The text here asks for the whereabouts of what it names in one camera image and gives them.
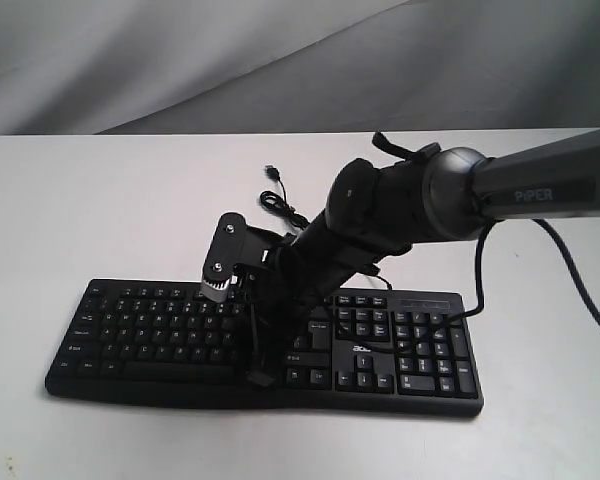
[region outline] enter key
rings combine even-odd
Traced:
[[[331,347],[331,325],[329,322],[311,320],[307,326],[311,334],[311,349],[329,350]]]

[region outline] black keyboard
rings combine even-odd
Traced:
[[[213,303],[198,283],[92,280],[45,379],[52,395],[204,408],[319,408],[475,416],[483,398],[464,321],[416,343],[460,295],[341,289],[325,299],[344,330],[404,355],[339,338],[322,308],[285,356],[274,389],[246,381],[244,297]]]

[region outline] space bar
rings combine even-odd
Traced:
[[[233,373],[230,366],[127,362],[122,377],[157,382],[231,383],[234,380]]]

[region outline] white table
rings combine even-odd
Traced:
[[[578,133],[421,132],[501,155]],[[0,138],[0,478],[600,479],[600,329],[548,236],[495,228],[487,308],[469,322],[485,407],[473,421],[327,412],[209,412],[59,400],[43,378],[94,277],[199,280],[220,215],[282,231],[257,195],[281,171],[308,217],[370,134]],[[600,219],[554,222],[600,307]],[[472,243],[384,261],[396,288],[474,305]],[[352,286],[369,281],[354,278]]]

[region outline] robotic arm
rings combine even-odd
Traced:
[[[258,319],[256,384],[274,381],[307,314],[365,266],[415,243],[474,240],[500,220],[600,216],[600,131],[496,159],[436,143],[410,152],[381,134],[374,144],[402,160],[349,163],[297,237],[250,227],[237,213],[220,218],[202,291],[222,302],[236,276],[247,292]]]

